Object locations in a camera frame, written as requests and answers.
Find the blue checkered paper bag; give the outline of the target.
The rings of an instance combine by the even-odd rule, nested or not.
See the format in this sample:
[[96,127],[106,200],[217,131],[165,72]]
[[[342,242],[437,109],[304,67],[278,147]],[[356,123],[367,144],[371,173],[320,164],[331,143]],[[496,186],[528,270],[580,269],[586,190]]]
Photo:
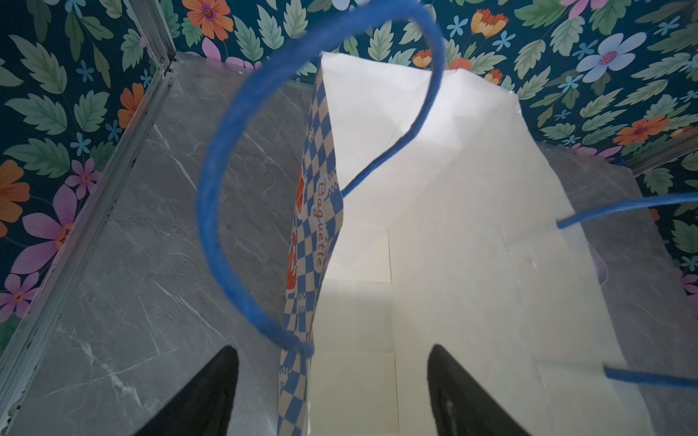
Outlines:
[[[285,310],[245,290],[219,239],[229,158],[261,105],[318,58],[289,247]],[[211,140],[196,218],[229,301],[281,351],[280,435],[438,435],[434,345],[529,435],[656,435],[650,395],[697,400],[697,372],[634,368],[578,213],[518,97],[445,69],[415,1],[373,1],[289,43],[238,90]]]

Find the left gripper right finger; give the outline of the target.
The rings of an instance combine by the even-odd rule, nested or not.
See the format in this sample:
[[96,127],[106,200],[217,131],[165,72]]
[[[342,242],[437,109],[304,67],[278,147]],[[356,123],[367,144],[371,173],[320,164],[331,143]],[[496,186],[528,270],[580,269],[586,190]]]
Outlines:
[[427,382],[439,436],[529,435],[442,345],[429,354]]

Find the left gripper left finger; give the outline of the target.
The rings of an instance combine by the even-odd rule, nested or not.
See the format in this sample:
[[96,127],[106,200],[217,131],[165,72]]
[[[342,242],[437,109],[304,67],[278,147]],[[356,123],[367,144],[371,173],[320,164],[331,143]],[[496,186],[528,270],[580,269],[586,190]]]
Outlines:
[[238,376],[237,351],[227,345],[136,436],[226,436]]

